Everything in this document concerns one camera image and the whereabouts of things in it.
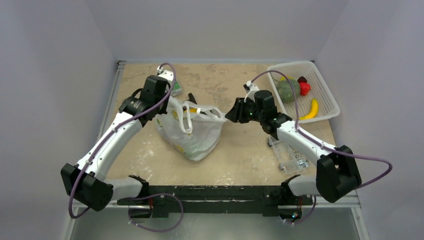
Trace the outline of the white plastic shopping bag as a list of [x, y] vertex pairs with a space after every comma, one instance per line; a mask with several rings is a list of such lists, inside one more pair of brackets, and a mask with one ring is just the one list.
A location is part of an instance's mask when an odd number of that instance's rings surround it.
[[198, 162], [217, 146], [225, 114], [211, 105], [198, 105], [170, 97], [166, 113], [155, 117], [159, 135], [187, 159]]

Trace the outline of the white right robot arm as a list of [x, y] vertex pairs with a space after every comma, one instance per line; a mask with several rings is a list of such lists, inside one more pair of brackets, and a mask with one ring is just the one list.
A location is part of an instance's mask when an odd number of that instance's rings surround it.
[[291, 117], [277, 110], [268, 90], [255, 92], [253, 98], [236, 98], [225, 118], [233, 123], [260, 123], [265, 133], [294, 147], [315, 165], [314, 177], [299, 174], [282, 182], [280, 196], [288, 204], [304, 195], [321, 196], [335, 203], [362, 184], [352, 150], [345, 145], [327, 144], [297, 126]]

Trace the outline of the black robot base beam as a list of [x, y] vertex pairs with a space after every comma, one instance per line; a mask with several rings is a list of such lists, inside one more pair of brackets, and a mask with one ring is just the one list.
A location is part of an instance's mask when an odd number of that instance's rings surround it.
[[310, 207], [309, 195], [295, 196], [281, 185], [150, 185], [143, 182], [141, 193], [117, 201], [119, 206], [148, 207], [153, 217], [170, 213], [260, 214], [263, 217], [299, 219], [302, 208]]

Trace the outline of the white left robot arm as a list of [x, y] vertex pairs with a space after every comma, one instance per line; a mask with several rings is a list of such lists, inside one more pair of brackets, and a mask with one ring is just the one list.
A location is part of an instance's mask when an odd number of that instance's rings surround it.
[[146, 78], [144, 86], [127, 97], [118, 109], [112, 124], [77, 163], [65, 164], [60, 175], [69, 195], [72, 218], [73, 201], [99, 212], [109, 202], [130, 198], [138, 205], [146, 203], [149, 191], [142, 178], [130, 175], [124, 179], [107, 180], [108, 172], [127, 143], [156, 115], [164, 114], [176, 75], [167, 71]]

